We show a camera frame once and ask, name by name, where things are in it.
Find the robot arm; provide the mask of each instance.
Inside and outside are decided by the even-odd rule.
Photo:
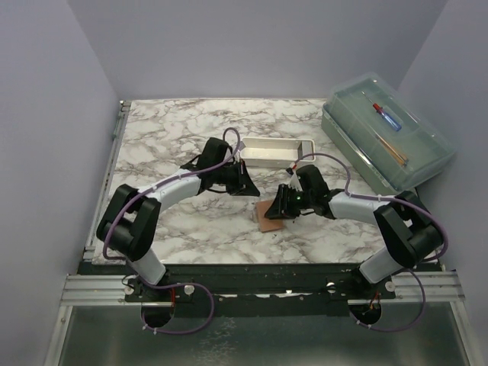
[[[135,214],[135,217],[123,217],[115,227],[108,247],[123,254],[137,273],[150,284],[157,284],[165,274],[165,266],[151,249],[160,212],[185,198],[206,191],[214,184],[225,185],[226,193],[232,196],[259,196],[259,190],[252,183],[242,160],[229,162],[211,172],[182,177],[184,173],[201,171],[222,162],[230,149],[227,142],[211,137],[204,151],[173,175],[181,177],[180,179],[142,196],[127,210],[128,214]],[[159,187],[160,182],[151,186]],[[97,228],[96,235],[100,240],[105,241],[115,217],[127,202],[147,188],[150,187],[137,189],[121,185],[117,188]]]
[[[404,191],[396,198],[426,210],[412,192]],[[358,220],[379,227],[386,246],[352,272],[360,287],[371,286],[403,268],[414,267],[442,244],[442,235],[432,221],[416,210],[396,202],[349,197],[342,189],[329,190],[314,165],[298,169],[289,185],[278,186],[265,217],[294,219],[303,210],[313,210],[305,214],[315,213],[332,220]]]

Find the silver baking tray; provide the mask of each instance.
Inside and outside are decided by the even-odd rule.
[[[313,140],[272,139],[268,137],[244,137],[240,146],[240,155],[247,166],[262,168],[287,168],[292,162],[315,152]],[[309,156],[298,165],[315,162],[315,156]]]

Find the lavender wall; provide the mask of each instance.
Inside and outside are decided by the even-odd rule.
[[[118,102],[64,0],[0,11],[0,364],[42,364]]]
[[[120,98],[319,97],[397,87],[446,0],[68,0]]]
[[[450,0],[400,86],[458,147],[456,160],[420,196],[448,228],[445,261],[459,272],[482,347],[488,345],[487,19],[486,0]]]

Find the green plastic container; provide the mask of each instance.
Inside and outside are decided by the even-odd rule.
[[[393,117],[400,129],[386,122],[371,102]],[[374,73],[331,91],[323,106],[322,128],[378,194],[420,185],[441,172],[455,153],[439,131],[414,114]]]

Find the sponge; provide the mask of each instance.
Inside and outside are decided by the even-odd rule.
[[[284,228],[283,220],[269,220],[265,217],[266,211],[273,204],[271,201],[261,201],[256,204],[256,214],[258,216],[259,230],[262,233],[281,230]]]

